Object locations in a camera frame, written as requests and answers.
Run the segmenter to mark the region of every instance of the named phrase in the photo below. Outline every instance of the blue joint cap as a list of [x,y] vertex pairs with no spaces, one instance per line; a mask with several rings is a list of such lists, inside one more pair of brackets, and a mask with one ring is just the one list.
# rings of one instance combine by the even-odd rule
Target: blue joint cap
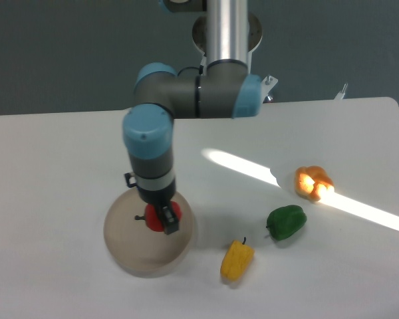
[[122,127],[128,153],[142,160],[157,158],[172,146],[170,115],[155,104],[139,104],[129,110]]
[[155,72],[167,72],[167,73],[173,74],[174,76],[178,75],[177,72],[169,65],[159,63],[159,62],[150,63],[140,69],[138,79],[136,80],[135,86],[138,85],[138,83],[145,76],[148,76]]
[[158,3],[160,4],[161,9],[163,9],[166,13],[172,13],[164,3],[164,0],[158,0]]
[[248,74],[235,101],[232,118],[256,116],[261,104],[261,79],[258,75]]

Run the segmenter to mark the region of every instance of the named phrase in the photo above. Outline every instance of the green bell pepper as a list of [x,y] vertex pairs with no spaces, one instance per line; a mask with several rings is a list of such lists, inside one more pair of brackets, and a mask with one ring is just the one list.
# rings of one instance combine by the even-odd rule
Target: green bell pepper
[[303,208],[297,205],[288,205],[272,211],[267,220],[266,228],[277,241],[292,236],[306,223],[307,216]]

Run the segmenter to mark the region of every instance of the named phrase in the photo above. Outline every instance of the sunlight streak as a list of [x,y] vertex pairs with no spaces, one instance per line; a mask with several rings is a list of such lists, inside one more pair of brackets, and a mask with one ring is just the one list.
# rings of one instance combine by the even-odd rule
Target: sunlight streak
[[[202,150],[202,155],[213,163],[280,187],[269,167],[211,148]],[[329,195],[323,197],[319,203],[340,209],[341,211],[345,211],[352,215],[368,219],[374,223],[399,231],[399,216],[363,204],[340,194],[329,193]]]

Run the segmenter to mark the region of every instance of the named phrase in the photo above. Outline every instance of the silver metal pole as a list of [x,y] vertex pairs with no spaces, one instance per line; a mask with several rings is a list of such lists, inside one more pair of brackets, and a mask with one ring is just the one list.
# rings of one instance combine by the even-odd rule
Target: silver metal pole
[[207,0],[207,64],[248,63],[248,0]]

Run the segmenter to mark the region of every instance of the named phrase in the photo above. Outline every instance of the metal bracket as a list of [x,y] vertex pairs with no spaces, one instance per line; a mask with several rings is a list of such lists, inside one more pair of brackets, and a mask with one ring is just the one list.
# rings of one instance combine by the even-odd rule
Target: metal bracket
[[268,74],[263,81],[261,81],[261,100],[263,103],[271,102],[273,98],[268,99],[270,91],[277,85],[278,79]]
[[136,187],[138,184],[136,183],[136,176],[134,173],[131,171],[130,173],[125,173],[124,178],[126,179],[126,184],[128,188],[133,188]]

